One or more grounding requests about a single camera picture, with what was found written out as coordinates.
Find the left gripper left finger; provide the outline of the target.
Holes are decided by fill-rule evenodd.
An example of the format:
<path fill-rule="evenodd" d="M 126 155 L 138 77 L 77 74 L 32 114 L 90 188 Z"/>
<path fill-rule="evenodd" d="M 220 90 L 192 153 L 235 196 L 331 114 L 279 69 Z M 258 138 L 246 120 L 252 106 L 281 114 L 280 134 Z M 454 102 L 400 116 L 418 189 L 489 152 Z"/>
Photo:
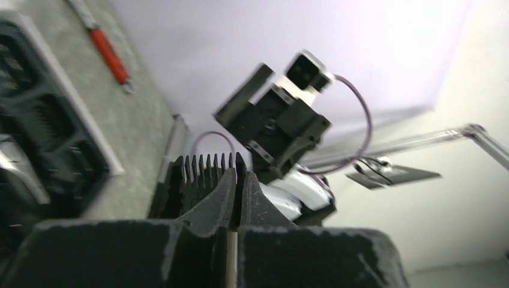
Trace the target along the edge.
<path fill-rule="evenodd" d="M 236 173 L 175 220 L 46 220 L 34 226 L 2 287 L 226 287 Z"/>

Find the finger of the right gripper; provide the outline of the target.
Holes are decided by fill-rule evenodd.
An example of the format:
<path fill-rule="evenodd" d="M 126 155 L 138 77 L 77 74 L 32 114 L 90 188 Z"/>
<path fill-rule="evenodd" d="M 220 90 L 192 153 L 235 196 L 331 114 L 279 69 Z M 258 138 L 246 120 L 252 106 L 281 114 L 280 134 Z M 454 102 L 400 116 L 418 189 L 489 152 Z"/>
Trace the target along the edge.
<path fill-rule="evenodd" d="M 214 114 L 215 120 L 223 127 L 230 126 L 235 118 L 248 106 L 249 100 L 266 84 L 273 70 L 264 63 L 244 82 Z"/>

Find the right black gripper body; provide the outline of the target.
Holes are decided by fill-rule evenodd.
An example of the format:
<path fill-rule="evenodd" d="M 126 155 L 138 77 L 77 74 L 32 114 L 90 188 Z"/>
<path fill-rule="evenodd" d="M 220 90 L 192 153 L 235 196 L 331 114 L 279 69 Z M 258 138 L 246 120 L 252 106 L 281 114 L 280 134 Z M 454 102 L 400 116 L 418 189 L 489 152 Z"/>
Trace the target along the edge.
<path fill-rule="evenodd" d="M 330 126 L 302 99 L 272 86 L 235 118 L 234 137 L 250 151 L 258 180 L 270 183 L 283 179 Z"/>

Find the black comb guard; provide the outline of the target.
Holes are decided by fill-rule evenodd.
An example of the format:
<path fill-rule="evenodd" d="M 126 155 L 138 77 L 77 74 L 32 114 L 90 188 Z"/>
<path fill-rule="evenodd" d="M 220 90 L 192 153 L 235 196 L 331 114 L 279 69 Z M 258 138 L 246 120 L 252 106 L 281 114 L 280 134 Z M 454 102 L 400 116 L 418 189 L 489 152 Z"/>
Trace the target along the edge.
<path fill-rule="evenodd" d="M 39 147 L 55 148 L 75 132 L 73 121 L 55 95 L 43 95 L 27 112 L 26 131 Z"/>
<path fill-rule="evenodd" d="M 157 184 L 148 218 L 176 219 L 184 215 L 217 188 L 229 169 L 234 170 L 234 198 L 247 174 L 239 152 L 179 156 L 168 164 L 163 181 Z"/>

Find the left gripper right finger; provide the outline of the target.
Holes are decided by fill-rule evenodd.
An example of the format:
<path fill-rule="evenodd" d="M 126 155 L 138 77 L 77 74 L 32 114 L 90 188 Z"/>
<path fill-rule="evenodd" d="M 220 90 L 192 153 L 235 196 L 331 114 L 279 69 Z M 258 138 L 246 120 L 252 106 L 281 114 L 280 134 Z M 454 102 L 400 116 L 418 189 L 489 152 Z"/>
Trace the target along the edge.
<path fill-rule="evenodd" d="M 296 226 L 251 172 L 242 196 L 239 287 L 408 287 L 399 251 L 384 232 Z"/>

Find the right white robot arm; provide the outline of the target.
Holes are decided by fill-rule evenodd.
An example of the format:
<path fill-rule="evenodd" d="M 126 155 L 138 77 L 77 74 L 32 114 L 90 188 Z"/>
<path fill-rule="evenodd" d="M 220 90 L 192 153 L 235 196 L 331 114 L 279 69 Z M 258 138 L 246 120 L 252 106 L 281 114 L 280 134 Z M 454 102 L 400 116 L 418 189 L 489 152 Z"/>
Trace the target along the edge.
<path fill-rule="evenodd" d="M 326 181 L 298 162 L 331 123 L 281 84 L 251 103 L 272 74 L 266 64 L 258 66 L 214 117 L 249 151 L 252 170 L 274 206 L 297 225 L 319 226 L 336 210 L 334 196 Z"/>

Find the white hair clipper box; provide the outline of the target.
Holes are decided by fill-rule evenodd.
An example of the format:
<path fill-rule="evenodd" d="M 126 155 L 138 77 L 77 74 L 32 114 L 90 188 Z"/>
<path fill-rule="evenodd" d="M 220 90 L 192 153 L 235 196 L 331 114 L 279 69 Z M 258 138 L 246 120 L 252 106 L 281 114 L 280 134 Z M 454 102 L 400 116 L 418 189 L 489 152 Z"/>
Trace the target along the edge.
<path fill-rule="evenodd" d="M 31 19 L 1 10 L 1 256 L 82 216 L 123 168 Z"/>

